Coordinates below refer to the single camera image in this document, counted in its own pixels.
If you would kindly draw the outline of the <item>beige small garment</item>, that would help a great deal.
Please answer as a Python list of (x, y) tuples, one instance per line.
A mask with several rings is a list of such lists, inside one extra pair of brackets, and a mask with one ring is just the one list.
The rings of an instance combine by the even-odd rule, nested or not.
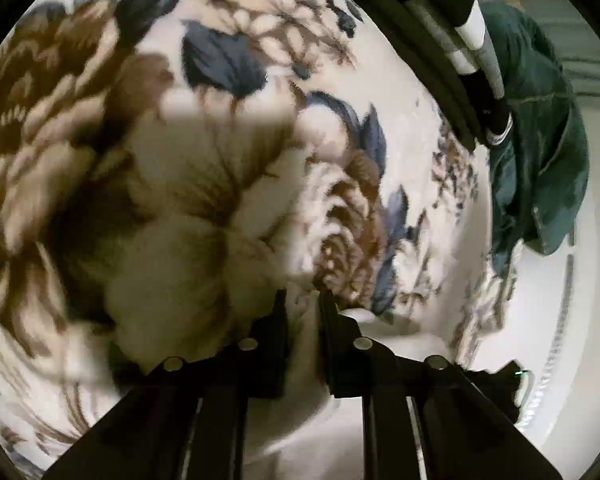
[(249, 410), (253, 462), (327, 402), (317, 366), (317, 290), (311, 240), (297, 223), (269, 240), (171, 216), (130, 226), (102, 245), (104, 304), (123, 355), (149, 372), (170, 356), (211, 358), (269, 314), (286, 290), (290, 360), (282, 397)]

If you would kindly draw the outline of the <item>floral fleece bed blanket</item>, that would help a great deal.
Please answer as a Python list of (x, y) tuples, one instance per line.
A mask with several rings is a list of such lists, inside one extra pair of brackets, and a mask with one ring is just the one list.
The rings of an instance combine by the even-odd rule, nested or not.
[[(297, 223), (313, 284), (409, 356), (500, 330), (488, 146), (473, 151), (352, 0), (38, 0), (0, 45), (0, 471), (39, 479), (147, 372), (102, 245), (171, 216)], [(249, 479), (357, 479), (329, 401)]]

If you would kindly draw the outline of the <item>dark green plush blanket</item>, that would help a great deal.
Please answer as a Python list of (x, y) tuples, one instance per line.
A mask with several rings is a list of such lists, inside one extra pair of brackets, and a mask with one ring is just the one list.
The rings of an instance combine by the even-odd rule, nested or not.
[(481, 10), (513, 119), (490, 151), (491, 258), (504, 275), (518, 242), (543, 256), (562, 244), (585, 196), (590, 159), (576, 95), (540, 26), (505, 2)]

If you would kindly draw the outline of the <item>black striped folded sock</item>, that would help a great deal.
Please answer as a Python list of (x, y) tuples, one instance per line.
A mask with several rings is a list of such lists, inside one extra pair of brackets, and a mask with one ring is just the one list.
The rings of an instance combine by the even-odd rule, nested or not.
[(478, 0), (398, 0), (449, 60), (477, 113), (480, 141), (501, 145), (513, 128), (503, 77)]

